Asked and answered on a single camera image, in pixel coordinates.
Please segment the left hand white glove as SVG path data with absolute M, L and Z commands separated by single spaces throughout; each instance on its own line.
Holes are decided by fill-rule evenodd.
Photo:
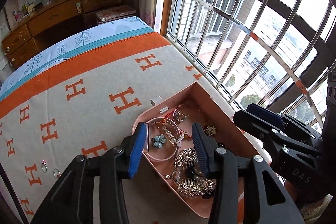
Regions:
M 313 224 L 318 221 L 323 212 L 326 210 L 327 206 L 331 202 L 333 196 L 328 194 L 324 199 L 303 206 L 300 209 L 301 216 L 306 224 Z

